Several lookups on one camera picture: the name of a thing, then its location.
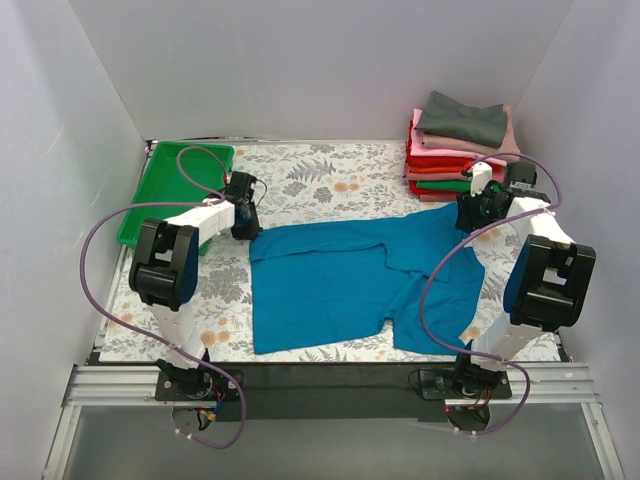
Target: blue cloth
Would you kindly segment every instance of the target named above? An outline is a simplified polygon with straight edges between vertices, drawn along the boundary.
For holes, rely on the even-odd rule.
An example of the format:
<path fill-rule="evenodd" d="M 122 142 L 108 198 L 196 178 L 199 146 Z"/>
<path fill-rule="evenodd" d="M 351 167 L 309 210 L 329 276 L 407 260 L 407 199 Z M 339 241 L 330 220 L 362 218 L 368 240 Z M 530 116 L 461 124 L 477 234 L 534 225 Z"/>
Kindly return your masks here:
<path fill-rule="evenodd" d="M 251 243 L 255 352 L 323 345 L 380 333 L 394 346 L 451 354 L 425 334 L 418 305 L 427 277 L 463 238 L 455 204 L 406 217 L 295 225 Z M 435 335 L 458 338 L 471 323 L 484 268 L 465 248 L 438 273 L 426 303 Z"/>

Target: white backdrop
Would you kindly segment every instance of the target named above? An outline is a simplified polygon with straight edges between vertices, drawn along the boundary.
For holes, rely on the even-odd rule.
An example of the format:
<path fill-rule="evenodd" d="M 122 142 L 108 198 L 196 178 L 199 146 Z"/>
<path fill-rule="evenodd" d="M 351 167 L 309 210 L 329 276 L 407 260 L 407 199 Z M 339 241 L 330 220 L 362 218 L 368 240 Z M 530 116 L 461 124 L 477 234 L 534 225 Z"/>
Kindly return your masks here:
<path fill-rule="evenodd" d="M 400 139 L 518 102 L 572 0 L 70 0 L 147 139 Z"/>
<path fill-rule="evenodd" d="M 0 478 L 36 479 L 99 324 L 81 242 L 131 198 L 144 143 L 66 0 L 0 2 L 0 64 Z M 102 300 L 117 227 L 90 254 Z"/>
<path fill-rule="evenodd" d="M 516 118 L 523 146 L 556 172 L 558 218 L 598 259 L 578 323 L 562 332 L 587 361 L 626 477 L 640 478 L 640 5 L 576 1 Z"/>

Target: floral pattern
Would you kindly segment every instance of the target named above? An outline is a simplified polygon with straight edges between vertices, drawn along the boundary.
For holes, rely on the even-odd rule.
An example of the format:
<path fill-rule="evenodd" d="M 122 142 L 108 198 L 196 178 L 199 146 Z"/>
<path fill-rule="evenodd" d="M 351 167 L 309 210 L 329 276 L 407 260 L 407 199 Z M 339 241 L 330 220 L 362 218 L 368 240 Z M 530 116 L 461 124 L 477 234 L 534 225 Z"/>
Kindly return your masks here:
<path fill-rule="evenodd" d="M 402 216 L 439 203 L 421 203 L 401 178 L 404 146 L 377 144 L 263 144 L 236 148 L 234 168 L 263 180 L 268 192 L 258 206 L 264 228 L 280 225 Z M 200 340 L 213 361 L 234 362 L 423 362 L 451 360 L 393 348 L 387 322 L 378 335 L 313 348 L 267 355 L 253 351 L 251 268 L 248 242 L 229 233 L 211 241 L 200 258 L 198 289 L 192 300 Z M 461 335 L 465 342 L 480 335 L 501 313 L 502 292 L 518 253 L 509 226 L 493 229 L 474 241 L 485 266 L 485 281 L 475 318 Z M 129 289 L 131 252 L 118 273 L 113 312 L 158 333 L 149 310 Z M 114 323 L 107 326 L 102 361 L 155 361 L 165 354 L 157 342 Z M 517 359 L 559 360 L 553 334 L 532 341 Z"/>

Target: green basket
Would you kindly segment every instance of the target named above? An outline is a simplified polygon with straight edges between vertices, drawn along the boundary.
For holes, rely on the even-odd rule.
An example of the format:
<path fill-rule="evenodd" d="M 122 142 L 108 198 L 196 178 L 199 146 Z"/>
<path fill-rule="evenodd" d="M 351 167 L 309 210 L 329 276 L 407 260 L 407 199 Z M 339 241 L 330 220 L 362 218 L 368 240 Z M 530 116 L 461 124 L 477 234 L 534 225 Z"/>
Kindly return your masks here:
<path fill-rule="evenodd" d="M 160 142 L 156 145 L 147 170 L 140 181 L 138 190 L 131 203 L 145 202 L 200 202 L 207 192 L 190 184 L 180 173 L 176 165 L 178 152 L 185 147 L 197 145 L 216 154 L 224 163 L 227 172 L 231 171 L 233 147 L 183 142 Z M 222 168 L 210 155 L 200 150 L 190 150 L 182 155 L 182 166 L 196 182 L 213 189 L 224 187 Z M 120 225 L 118 242 L 134 248 L 142 222 L 147 218 L 163 219 L 173 217 L 189 210 L 183 207 L 146 207 L 129 210 Z M 200 255 L 207 251 L 208 243 L 200 247 Z"/>

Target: stack of folded clothes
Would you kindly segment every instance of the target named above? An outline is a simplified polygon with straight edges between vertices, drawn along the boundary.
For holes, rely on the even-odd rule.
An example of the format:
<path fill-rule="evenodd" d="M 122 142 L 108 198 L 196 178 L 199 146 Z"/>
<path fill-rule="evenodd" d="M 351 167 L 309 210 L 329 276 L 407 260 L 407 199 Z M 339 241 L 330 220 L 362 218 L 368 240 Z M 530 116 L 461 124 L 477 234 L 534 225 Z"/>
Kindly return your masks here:
<path fill-rule="evenodd" d="M 424 110 L 413 111 L 404 176 L 423 201 L 455 201 L 471 185 L 462 171 L 474 160 L 502 152 L 520 152 L 511 107 L 468 107 L 434 91 Z M 517 160 L 501 155 L 485 161 L 493 168 L 494 180 L 502 182 L 507 163 Z"/>

